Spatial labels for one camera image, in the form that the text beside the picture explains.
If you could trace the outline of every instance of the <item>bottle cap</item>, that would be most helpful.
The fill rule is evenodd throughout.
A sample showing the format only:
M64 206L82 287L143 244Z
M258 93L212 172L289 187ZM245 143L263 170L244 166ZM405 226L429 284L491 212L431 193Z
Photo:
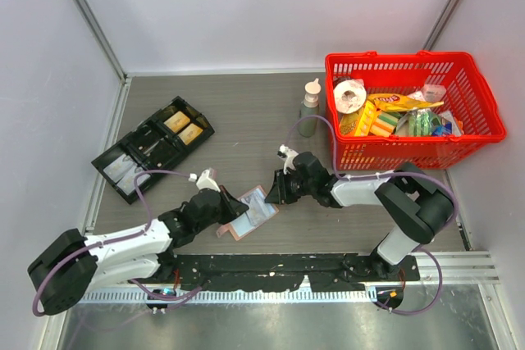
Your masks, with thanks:
M312 82L308 82L304 85L306 94L304 95L303 103L306 107L317 107L319 104L318 94L321 92L321 85L319 84L319 78L316 78Z

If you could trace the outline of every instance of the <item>red basket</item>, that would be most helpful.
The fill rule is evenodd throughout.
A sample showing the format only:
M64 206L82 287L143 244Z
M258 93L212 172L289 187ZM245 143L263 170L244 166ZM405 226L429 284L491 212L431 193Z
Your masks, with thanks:
M463 122L465 134L459 137L344 136L339 131L332 93L334 79L344 76L363 79L368 93L406 95L424 84L444 85L445 104L439 107L439 112L451 110ZM326 57L326 118L336 131L339 170L390 169L405 161L422 168L445 169L488 143L498 143L507 134L491 89L466 52L330 54Z

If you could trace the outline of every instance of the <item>yellow snack package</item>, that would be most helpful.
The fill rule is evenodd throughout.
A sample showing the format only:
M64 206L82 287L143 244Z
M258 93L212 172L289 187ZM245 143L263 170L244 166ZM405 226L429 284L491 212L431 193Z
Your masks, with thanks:
M443 102L422 102L397 93L369 94L367 100L373 102L377 108L384 112L405 112L443 105Z
M343 135L354 137L368 135L377 114L376 106L372 102L366 101L357 112L343 115L339 123L339 131Z

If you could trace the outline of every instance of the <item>snack bag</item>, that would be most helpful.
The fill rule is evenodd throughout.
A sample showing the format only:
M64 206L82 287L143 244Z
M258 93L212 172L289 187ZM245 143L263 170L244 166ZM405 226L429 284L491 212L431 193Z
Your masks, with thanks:
M353 135L354 137L363 137L368 135L372 123L377 116L376 107L369 101L359 108L357 112L343 115L339 123L339 130L343 135Z
M427 109L412 111L409 117L409 135L422 137L431 135L431 114Z
M443 105L443 102L422 102L397 93L369 94L367 99L384 112L405 112Z
M248 205L249 210L227 225L219 227L217 237L230 231L235 241L238 241L276 215L279 210L275 205L264 202L266 196L263 187L259 185L240 197L239 201Z

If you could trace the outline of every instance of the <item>gray table surface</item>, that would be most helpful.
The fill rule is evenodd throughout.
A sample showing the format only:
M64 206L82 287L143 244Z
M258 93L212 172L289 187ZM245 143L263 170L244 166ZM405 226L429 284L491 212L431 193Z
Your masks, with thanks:
M276 152L289 128L297 121L304 84L324 75L309 73L260 75L200 75L133 78L119 138L179 95L213 125L216 133L176 169L200 173L217 170L217 182L234 196L257 185L269 191L273 171L283 162ZM324 112L324 99L321 103ZM298 133L290 140L295 150L312 151L331 168L329 138L324 125L305 139ZM441 171L429 171L438 178ZM146 194L155 216L191 198L194 184L167 176ZM198 235L183 253L370 252L392 229L394 221L382 207L353 206L328 209L310 197L301 198L240 241L229 234L217 238L216 226ZM95 234L141 225L146 213L140 202L128 205L106 187ZM463 244L455 226L442 231L429 245L433 251L460 251Z

